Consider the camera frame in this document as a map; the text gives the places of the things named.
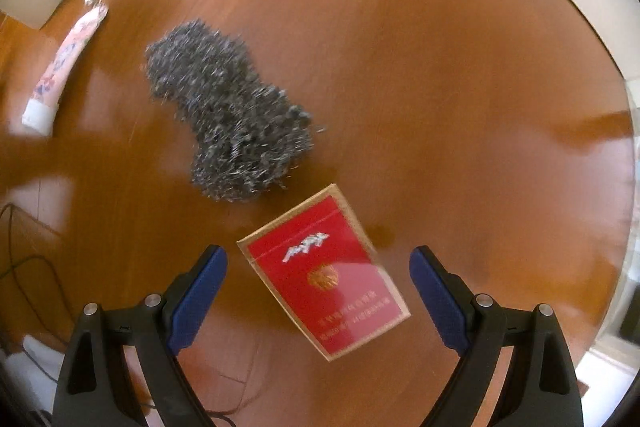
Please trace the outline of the red cigarette pack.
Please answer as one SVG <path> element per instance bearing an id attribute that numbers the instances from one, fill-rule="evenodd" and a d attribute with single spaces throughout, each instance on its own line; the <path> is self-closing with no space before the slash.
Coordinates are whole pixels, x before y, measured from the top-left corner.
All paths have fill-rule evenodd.
<path id="1" fill-rule="evenodd" d="M 331 184 L 238 242 L 290 319 L 328 361 L 410 317 L 347 199 Z"/>

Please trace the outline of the steel wool scrubber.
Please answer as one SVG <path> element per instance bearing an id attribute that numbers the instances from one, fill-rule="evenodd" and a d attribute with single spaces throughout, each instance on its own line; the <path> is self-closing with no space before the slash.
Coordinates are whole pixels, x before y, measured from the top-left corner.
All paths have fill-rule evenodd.
<path id="1" fill-rule="evenodd" d="M 242 39 L 202 20 L 150 43 L 145 74 L 154 98 L 189 125 L 192 183 L 209 198 L 246 202 L 280 185 L 312 149 L 310 114 L 260 79 Z"/>

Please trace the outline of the white tube with cap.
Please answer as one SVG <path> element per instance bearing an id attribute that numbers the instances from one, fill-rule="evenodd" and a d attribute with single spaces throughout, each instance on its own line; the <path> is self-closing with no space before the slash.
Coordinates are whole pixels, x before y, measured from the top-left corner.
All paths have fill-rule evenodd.
<path id="1" fill-rule="evenodd" d="M 70 73 L 108 13 L 108 7 L 102 0 L 85 0 L 85 8 L 85 14 L 63 39 L 52 62 L 32 90 L 22 114 L 22 125 L 42 136 L 52 134 Z"/>

